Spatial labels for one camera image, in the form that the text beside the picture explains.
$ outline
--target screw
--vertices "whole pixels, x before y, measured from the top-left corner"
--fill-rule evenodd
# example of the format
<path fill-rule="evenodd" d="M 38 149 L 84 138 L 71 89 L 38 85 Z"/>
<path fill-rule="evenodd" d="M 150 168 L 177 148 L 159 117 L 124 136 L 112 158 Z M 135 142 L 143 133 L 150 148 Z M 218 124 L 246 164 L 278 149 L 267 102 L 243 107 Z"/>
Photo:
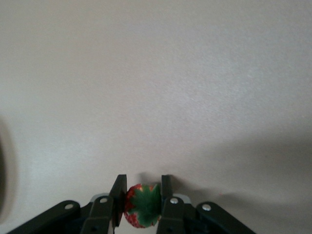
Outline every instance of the screw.
<path fill-rule="evenodd" d="M 99 202 L 100 203 L 105 203 L 105 202 L 107 202 L 107 198 L 103 197 Z"/>
<path fill-rule="evenodd" d="M 65 208 L 66 210 L 69 210 L 69 209 L 71 209 L 71 208 L 73 208 L 73 207 L 74 207 L 73 204 L 67 204 L 64 208 Z"/>
<path fill-rule="evenodd" d="M 201 208 L 203 208 L 203 210 L 205 210 L 205 211 L 211 211 L 211 206 L 210 205 L 208 205 L 208 204 L 204 204 L 204 205 L 202 205 L 202 207 Z"/>
<path fill-rule="evenodd" d="M 175 197 L 173 197 L 173 198 L 170 199 L 170 202 L 171 202 L 172 204 L 177 204 L 177 203 L 178 203 L 178 199 L 176 199 Z"/>

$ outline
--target red strawberry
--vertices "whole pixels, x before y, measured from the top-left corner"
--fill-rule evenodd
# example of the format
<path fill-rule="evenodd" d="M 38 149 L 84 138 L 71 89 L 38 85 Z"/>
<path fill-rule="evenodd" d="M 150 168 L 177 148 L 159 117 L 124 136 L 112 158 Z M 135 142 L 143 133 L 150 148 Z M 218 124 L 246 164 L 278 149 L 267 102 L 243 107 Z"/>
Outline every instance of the red strawberry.
<path fill-rule="evenodd" d="M 161 215 L 161 195 L 158 185 L 137 184 L 126 194 L 126 220 L 136 228 L 154 226 Z"/>

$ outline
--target strawberry leaves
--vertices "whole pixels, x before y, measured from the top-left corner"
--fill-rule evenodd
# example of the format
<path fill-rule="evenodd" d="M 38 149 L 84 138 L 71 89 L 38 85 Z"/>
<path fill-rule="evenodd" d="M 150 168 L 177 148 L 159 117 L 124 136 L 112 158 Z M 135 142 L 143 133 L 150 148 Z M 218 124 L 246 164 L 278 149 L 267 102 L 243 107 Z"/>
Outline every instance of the strawberry leaves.
<path fill-rule="evenodd" d="M 136 214 L 139 224 L 144 227 L 155 225 L 161 215 L 160 187 L 155 185 L 151 188 L 148 185 L 142 185 L 134 192 L 134 196 L 130 198 L 134 207 L 128 213 Z"/>

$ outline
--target strawberry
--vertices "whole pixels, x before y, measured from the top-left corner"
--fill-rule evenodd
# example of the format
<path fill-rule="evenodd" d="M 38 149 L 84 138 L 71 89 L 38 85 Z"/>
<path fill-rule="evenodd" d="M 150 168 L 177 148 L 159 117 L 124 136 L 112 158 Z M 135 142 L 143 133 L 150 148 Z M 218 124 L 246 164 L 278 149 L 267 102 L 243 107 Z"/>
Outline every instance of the strawberry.
<path fill-rule="evenodd" d="M 161 215 L 161 195 L 159 185 L 137 184 L 126 193 L 124 215 L 136 228 L 154 226 Z"/>

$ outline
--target green strawberry calyx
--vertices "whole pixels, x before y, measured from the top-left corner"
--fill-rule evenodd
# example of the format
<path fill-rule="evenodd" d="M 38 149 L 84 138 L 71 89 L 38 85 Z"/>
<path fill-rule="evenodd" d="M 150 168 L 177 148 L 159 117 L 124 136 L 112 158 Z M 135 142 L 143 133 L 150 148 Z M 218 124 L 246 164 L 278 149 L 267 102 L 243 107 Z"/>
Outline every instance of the green strawberry calyx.
<path fill-rule="evenodd" d="M 130 215 L 136 214 L 138 223 L 144 227 L 155 225 L 161 215 L 161 195 L 159 185 L 150 189 L 148 185 L 142 185 L 141 189 L 135 189 L 135 195 L 130 198 L 134 205 L 128 211 Z"/>

